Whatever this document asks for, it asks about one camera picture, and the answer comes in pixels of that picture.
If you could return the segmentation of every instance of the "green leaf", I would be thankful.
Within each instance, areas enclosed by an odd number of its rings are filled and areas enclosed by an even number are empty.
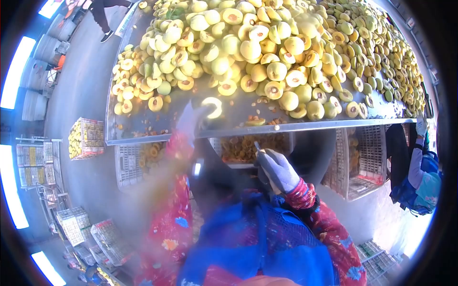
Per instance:
[[[174,15],[181,15],[184,14],[185,9],[183,7],[177,7],[173,10]]]

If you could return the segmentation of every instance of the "gray glove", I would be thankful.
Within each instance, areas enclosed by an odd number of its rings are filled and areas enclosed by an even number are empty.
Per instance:
[[[426,122],[426,117],[423,117],[422,114],[417,116],[417,125],[415,129],[417,129],[417,135],[423,136],[423,138],[425,137],[428,124]]]
[[[288,194],[299,184],[300,178],[291,164],[283,154],[277,153],[272,149],[265,149],[258,152],[257,162],[261,165],[265,175],[270,181],[270,185],[279,194]]]

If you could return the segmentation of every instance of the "floral shirt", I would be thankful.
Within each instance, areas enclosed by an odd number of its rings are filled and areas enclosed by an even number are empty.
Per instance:
[[[193,147],[180,133],[174,132],[167,143],[166,152],[171,157],[189,158]],[[192,212],[189,204],[189,182],[186,174],[176,175],[168,208],[154,213],[150,230],[141,254],[142,273],[135,278],[139,286],[171,286],[187,250],[192,245]],[[315,187],[302,179],[296,189],[288,194],[286,202],[293,209],[310,208],[315,203]],[[301,218],[313,234],[327,246],[341,285],[365,285],[366,272],[361,265],[355,245],[334,212],[321,202],[310,217]],[[207,272],[205,285],[211,281],[224,281],[224,285],[237,285],[240,279],[224,270]]]

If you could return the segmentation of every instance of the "hand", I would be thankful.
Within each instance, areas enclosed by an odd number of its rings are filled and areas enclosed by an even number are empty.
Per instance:
[[[265,152],[257,153],[257,162],[261,165],[276,194],[278,191],[288,194],[299,184],[299,176],[283,154],[265,149]]]
[[[423,138],[426,135],[426,130],[428,128],[428,124],[426,123],[426,117],[423,117],[422,114],[417,116],[417,125],[415,126],[417,129],[417,135],[422,136]]]
[[[193,109],[190,100],[176,124],[176,130],[187,135],[189,140],[194,140],[196,129],[200,128],[202,120],[215,108],[215,105],[209,104]]]

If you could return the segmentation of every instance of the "stainless steel table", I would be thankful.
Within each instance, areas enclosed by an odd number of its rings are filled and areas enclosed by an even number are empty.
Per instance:
[[[152,14],[145,15],[140,9],[137,9],[128,23],[122,23],[126,29],[118,53],[122,52],[127,44],[131,43],[137,46],[152,19]],[[114,66],[118,61],[117,54],[113,55],[113,59]],[[178,87],[173,87],[170,93],[172,102],[170,104],[164,103],[162,110],[157,113],[148,109],[147,101],[142,102],[139,98],[135,97],[132,99],[134,112],[132,112],[129,117],[125,115],[116,115],[114,113],[114,106],[117,103],[117,98],[111,95],[111,87],[114,83],[111,81],[107,86],[109,87],[109,91],[105,119],[106,144],[126,145],[168,140],[184,106],[190,99],[194,106],[198,106],[204,98],[218,96],[216,88],[207,87],[209,77],[209,75],[204,74],[201,78],[195,79],[194,91],[182,91]],[[379,72],[377,77],[382,78],[382,73]],[[352,92],[354,101],[357,103],[364,102],[365,95],[354,90],[352,81],[347,80],[342,86]],[[330,96],[338,97],[338,93],[333,91],[328,93],[327,96],[328,98]],[[208,138],[416,122],[416,119],[402,118],[403,109],[405,109],[402,101],[388,103],[384,99],[384,96],[376,91],[372,93],[374,108],[368,108],[367,119],[349,118],[344,111],[347,103],[341,103],[343,109],[342,113],[338,114],[337,117],[332,120],[322,119],[320,121],[311,122],[307,117],[294,119],[280,110],[276,101],[257,103],[256,101],[259,98],[260,97],[254,92],[243,92],[240,87],[238,87],[237,91],[231,96],[220,96],[219,99],[223,102],[222,118],[209,121],[205,130],[201,131],[197,137]],[[269,110],[269,106],[276,107],[277,112],[273,113]],[[278,118],[281,118],[280,122],[286,121],[287,123],[280,124],[279,130],[275,130],[274,125],[245,127],[243,123],[248,119],[249,115],[257,115],[260,118],[265,118],[266,123]],[[168,133],[161,134],[161,131],[164,132],[165,130],[168,131]]]

